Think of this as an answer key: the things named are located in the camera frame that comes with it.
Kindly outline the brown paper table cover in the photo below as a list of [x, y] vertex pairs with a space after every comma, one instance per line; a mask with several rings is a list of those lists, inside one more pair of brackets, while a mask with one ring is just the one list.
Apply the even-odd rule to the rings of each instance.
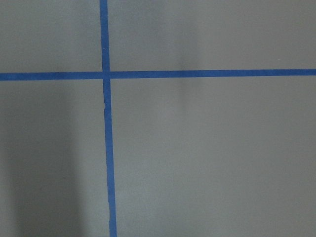
[[[314, 69], [313, 0], [110, 0], [112, 71]], [[120, 237], [313, 237], [315, 76], [113, 79]], [[107, 237], [101, 79], [1, 81], [0, 234]]]

